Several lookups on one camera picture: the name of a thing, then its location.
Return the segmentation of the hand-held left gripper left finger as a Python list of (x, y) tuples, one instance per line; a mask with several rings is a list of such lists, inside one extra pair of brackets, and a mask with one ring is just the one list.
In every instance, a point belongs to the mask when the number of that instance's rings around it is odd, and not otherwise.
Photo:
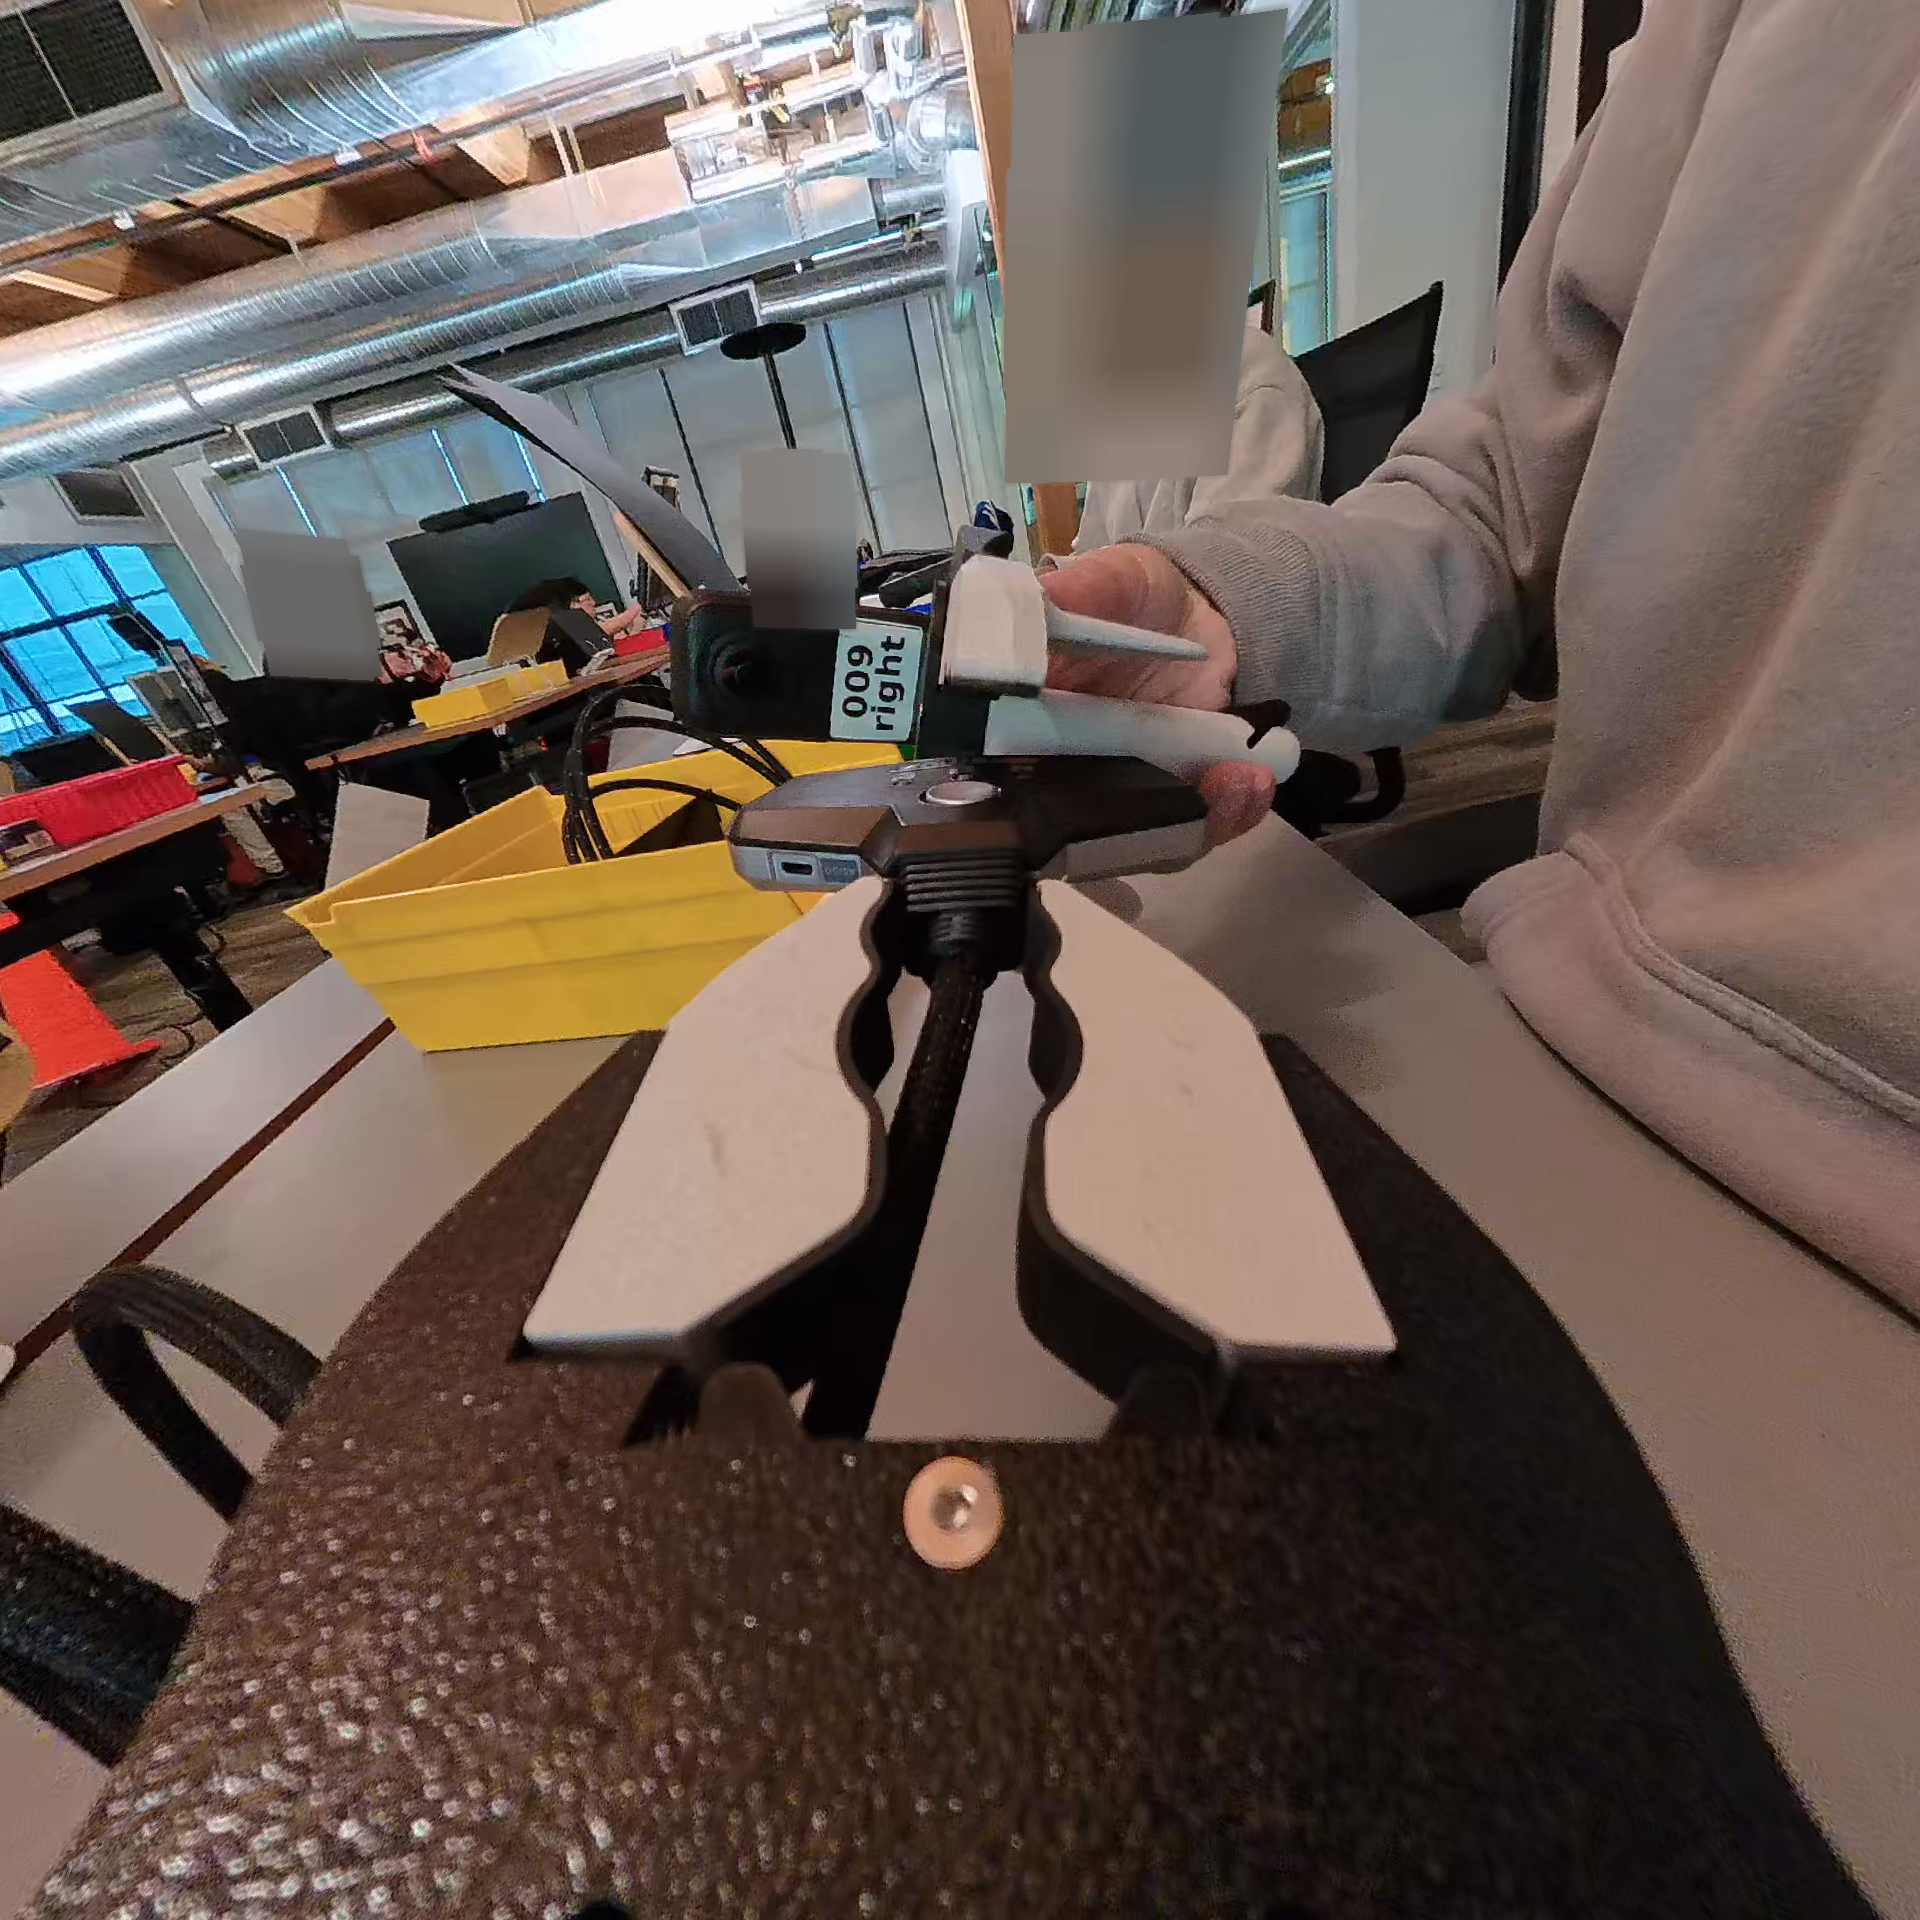
[(718, 974), (662, 1031), (521, 1339), (718, 1353), (878, 1207), (891, 971), (855, 880)]

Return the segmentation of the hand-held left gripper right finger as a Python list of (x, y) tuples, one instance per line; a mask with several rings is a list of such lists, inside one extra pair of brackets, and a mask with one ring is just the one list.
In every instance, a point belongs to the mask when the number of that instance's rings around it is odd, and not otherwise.
[(1035, 1002), (1020, 1302), (1065, 1362), (1378, 1360), (1397, 1335), (1242, 1007), (1061, 880)]

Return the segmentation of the yellow plastic bin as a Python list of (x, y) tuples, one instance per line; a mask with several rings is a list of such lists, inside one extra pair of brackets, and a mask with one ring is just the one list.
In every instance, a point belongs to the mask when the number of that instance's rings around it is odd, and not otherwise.
[(418, 1051), (658, 1031), (821, 890), (758, 890), (687, 808), (767, 790), (721, 752), (593, 776), (610, 862), (566, 862), (541, 787), (297, 903), (300, 923)]
[(517, 663), (473, 678), (454, 678), (442, 689), (414, 702), (414, 719), (426, 729), (490, 719), (527, 698), (564, 691), (571, 673), (564, 663)]

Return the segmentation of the grey usb hub with button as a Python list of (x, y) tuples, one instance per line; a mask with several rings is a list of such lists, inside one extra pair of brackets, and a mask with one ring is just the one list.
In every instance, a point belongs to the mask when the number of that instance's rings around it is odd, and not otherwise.
[(889, 758), (772, 786), (727, 847), (762, 890), (879, 880), (909, 915), (980, 920), (1020, 915), (1035, 880), (1181, 871), (1204, 824), (1198, 790), (1141, 758)]

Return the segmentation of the person's right forearm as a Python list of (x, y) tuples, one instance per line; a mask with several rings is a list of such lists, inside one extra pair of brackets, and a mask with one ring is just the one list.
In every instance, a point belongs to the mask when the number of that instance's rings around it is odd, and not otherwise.
[(1231, 705), (1306, 744), (1407, 744), (1509, 691), (1593, 449), (1603, 382), (1491, 371), (1330, 504), (1242, 501), (1157, 539), (1231, 639)]

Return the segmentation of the person's right hand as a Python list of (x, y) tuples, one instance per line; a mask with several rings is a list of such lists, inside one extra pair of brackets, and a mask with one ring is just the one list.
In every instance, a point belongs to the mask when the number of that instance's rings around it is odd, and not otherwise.
[(1287, 642), (1316, 608), (1298, 534), (1229, 521), (1165, 543), (1109, 543), (1041, 582), (1058, 609), (1203, 651), (1193, 659), (1061, 654), (1047, 664), (1050, 688), (1201, 713), (1282, 705)]

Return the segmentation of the dark tilted display board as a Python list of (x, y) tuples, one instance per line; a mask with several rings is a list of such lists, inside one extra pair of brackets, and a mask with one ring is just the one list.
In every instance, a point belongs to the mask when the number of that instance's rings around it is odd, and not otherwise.
[(673, 594), (746, 592), (718, 546), (678, 506), (625, 470), (609, 447), (588, 437), (556, 401), (466, 368), (442, 371), (439, 386), (507, 424), (521, 441), (541, 447), (602, 493), (631, 526), (646, 568)]

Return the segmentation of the black floor lamp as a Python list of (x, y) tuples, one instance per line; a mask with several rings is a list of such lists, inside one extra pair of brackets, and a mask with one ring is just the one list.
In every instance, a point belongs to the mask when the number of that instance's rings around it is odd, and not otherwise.
[(762, 365), (767, 393), (770, 393), (772, 405), (775, 405), (775, 418), (778, 418), (778, 424), (779, 424), (782, 443), (787, 447), (798, 447), (801, 439), (798, 439), (794, 416), (790, 416), (790, 408), (789, 408), (789, 401), (787, 401), (779, 365), (782, 365), (782, 359), (789, 351), (804, 345), (806, 335), (810, 335), (810, 328), (806, 328), (804, 322), (763, 320), (754, 326), (732, 330), (721, 342), (721, 351), (727, 357), (727, 361), (740, 362), (740, 365), (743, 362), (758, 362)]

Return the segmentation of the red plastic bin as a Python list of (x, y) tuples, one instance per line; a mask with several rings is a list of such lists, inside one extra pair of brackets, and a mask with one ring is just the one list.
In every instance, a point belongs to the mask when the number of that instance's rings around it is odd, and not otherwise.
[(98, 775), (38, 783), (3, 800), (3, 859), (82, 847), (178, 811), (198, 794), (187, 755), (118, 762)]

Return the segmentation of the blue lit window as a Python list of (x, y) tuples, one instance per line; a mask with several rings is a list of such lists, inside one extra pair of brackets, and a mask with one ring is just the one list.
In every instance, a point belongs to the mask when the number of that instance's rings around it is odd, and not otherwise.
[(3, 752), (87, 729), (82, 704), (111, 702), (151, 715), (135, 675), (155, 659), (111, 625), (145, 614), (162, 634), (205, 659), (202, 633), (178, 606), (151, 550), (139, 543), (4, 546), (3, 557)]

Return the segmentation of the orange traffic cone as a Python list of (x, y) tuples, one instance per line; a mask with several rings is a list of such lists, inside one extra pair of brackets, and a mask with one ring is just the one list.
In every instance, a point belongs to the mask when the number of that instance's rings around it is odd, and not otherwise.
[(33, 1061), (33, 1089), (147, 1062), (158, 1040), (129, 1040), (51, 951), (3, 967), (4, 1019)]

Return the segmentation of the black office chair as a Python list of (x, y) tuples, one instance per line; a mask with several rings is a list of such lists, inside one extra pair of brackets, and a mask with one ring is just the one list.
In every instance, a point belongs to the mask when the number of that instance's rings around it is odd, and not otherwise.
[(1425, 408), (1444, 283), (1297, 359), (1323, 423), (1319, 496), (1354, 491)]

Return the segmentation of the person's grey hoodie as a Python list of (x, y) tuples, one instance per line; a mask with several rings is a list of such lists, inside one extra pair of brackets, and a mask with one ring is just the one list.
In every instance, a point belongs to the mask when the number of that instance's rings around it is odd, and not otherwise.
[(1916, 1309), (1916, 5), (1652, 5), (1502, 295), (1541, 853), (1469, 925), (1675, 1151)]

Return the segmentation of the black wall screen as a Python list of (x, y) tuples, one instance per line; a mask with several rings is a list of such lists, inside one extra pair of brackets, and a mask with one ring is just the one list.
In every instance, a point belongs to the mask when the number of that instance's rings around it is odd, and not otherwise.
[(625, 599), (579, 493), (493, 496), (388, 542), (405, 595), (454, 659), (490, 648), (493, 623), (541, 582), (573, 579), (596, 606)]

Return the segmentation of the silver ventilation duct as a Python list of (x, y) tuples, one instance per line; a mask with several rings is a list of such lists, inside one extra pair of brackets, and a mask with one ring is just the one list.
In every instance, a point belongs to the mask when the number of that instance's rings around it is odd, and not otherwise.
[(956, 58), (943, 5), (4, 5), (3, 235), (130, 230), (379, 153), (502, 184), (639, 153), (846, 167)]
[(559, 217), (582, 207), (562, 183), (523, 187), (502, 207), (439, 207), (4, 337), (3, 418), (38, 431), (215, 368), (388, 326), (473, 312), (482, 337), (509, 337), (646, 309), (863, 241), (940, 195), (930, 177), (822, 176), (582, 230)]

